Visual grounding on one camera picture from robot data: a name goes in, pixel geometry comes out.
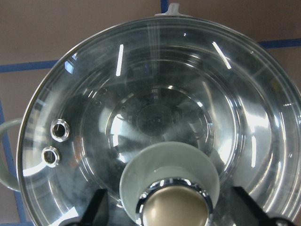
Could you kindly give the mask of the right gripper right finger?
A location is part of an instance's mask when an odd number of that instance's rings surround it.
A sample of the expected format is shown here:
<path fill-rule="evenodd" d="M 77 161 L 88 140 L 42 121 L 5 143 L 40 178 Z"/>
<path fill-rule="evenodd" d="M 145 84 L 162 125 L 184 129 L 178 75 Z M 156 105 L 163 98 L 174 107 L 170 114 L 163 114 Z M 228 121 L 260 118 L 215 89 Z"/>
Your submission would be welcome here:
<path fill-rule="evenodd" d="M 282 217 L 269 217 L 240 186 L 231 188 L 231 216 L 237 226 L 294 226 Z"/>

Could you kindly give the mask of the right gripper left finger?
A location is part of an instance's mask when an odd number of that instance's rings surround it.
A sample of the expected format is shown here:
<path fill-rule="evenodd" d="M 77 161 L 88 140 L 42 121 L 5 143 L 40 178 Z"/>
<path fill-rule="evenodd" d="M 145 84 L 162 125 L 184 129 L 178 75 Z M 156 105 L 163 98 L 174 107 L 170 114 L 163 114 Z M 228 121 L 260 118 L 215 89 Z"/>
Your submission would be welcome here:
<path fill-rule="evenodd" d="M 109 221 L 109 201 L 107 189 L 98 189 L 94 193 L 84 215 L 69 226 L 106 226 Z"/>

